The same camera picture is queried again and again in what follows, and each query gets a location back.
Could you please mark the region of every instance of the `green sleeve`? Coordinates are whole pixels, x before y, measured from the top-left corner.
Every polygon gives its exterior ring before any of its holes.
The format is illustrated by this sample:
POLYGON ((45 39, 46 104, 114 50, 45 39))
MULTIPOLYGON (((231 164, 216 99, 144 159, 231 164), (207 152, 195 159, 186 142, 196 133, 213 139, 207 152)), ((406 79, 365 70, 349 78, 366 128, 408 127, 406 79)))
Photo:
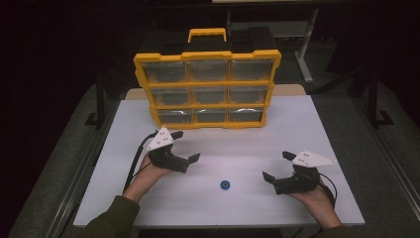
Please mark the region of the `green sleeve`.
POLYGON ((139 210, 139 205, 134 201, 116 196, 109 209, 91 220, 79 237, 130 237, 139 210))
POLYGON ((352 238, 352 234, 350 232, 350 229, 346 226, 338 226, 331 229, 327 229, 317 236, 316 238, 352 238))

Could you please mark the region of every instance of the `dark background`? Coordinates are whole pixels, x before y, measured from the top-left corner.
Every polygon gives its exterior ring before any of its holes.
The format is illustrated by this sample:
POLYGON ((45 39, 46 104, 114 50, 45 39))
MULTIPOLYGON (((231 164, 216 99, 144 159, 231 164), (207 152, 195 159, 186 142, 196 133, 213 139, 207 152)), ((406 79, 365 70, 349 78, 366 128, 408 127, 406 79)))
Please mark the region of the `dark background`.
MULTIPOLYGON (((0 3, 0 237, 7 236, 74 108, 96 78, 105 75, 111 97, 137 86, 132 58, 147 29, 226 24, 225 7, 200 8, 210 1, 113 2, 0 3), (181 9, 181 4, 190 8, 181 9)), ((303 20, 314 6, 234 7, 233 20, 303 20)), ((318 7, 312 39, 339 41, 328 70, 345 73, 366 63, 420 126, 418 7, 386 1, 318 7)))

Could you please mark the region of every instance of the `plastic drawer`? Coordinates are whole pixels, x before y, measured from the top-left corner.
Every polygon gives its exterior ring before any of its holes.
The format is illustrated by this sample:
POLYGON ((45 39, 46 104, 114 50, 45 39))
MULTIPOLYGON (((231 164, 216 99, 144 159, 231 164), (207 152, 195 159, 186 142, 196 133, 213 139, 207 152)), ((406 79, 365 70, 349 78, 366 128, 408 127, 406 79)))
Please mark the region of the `plastic drawer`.
POLYGON ((231 103, 264 103, 267 86, 231 86, 231 103))
POLYGON ((194 117, 198 123, 226 122, 226 112, 226 108, 194 109, 194 117))
POLYGON ((263 108, 230 108, 229 117, 231 122, 257 122, 261 121, 263 108))
POLYGON ((217 104, 226 103, 227 86, 214 87, 191 87, 192 103, 196 104, 217 104))
POLYGON ((170 110, 158 110, 157 115, 162 124, 174 124, 174 123, 191 123, 191 110, 187 109, 170 109, 170 110))
POLYGON ((186 68, 190 81, 223 81, 228 79, 227 60, 191 60, 186 62, 186 68))
POLYGON ((148 81, 152 83, 186 81, 185 66, 182 61, 142 62, 148 81))
POLYGON ((189 95, 186 88, 154 88, 152 96, 155 105, 186 105, 189 104, 189 95))
POLYGON ((269 80, 274 59, 231 60, 231 80, 269 80))

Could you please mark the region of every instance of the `white table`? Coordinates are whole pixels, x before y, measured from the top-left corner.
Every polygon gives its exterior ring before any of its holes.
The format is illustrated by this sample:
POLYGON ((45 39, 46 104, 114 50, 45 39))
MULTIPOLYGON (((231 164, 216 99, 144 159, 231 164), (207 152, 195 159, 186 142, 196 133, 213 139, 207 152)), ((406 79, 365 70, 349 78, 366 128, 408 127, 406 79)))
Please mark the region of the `white table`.
MULTIPOLYGON (((108 209, 115 195, 121 194, 137 148, 156 128, 147 100, 121 102, 75 226, 85 226, 108 209)), ((310 96, 273 97, 263 128, 185 130, 172 152, 183 158, 201 153, 199 161, 186 174, 172 173, 153 187, 140 203, 135 226, 250 228, 315 224, 298 201, 276 195, 262 175, 267 172, 277 179, 289 178, 292 164, 282 158, 281 152, 297 154, 302 149, 336 159, 310 96), (224 179, 231 184, 228 190, 220 187, 224 179)), ((336 211, 342 222, 364 224, 340 166, 318 170, 338 188, 336 211)))

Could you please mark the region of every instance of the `organizer handle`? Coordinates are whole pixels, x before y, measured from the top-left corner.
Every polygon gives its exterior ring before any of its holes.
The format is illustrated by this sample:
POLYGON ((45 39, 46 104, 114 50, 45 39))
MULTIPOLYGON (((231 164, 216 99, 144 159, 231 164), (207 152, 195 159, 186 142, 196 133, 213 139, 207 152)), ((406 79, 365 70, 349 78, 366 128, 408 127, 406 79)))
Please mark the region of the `organizer handle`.
POLYGON ((223 40, 226 42, 226 30, 224 28, 191 29, 189 30, 188 43, 191 43, 192 37, 220 35, 223 36, 223 40))

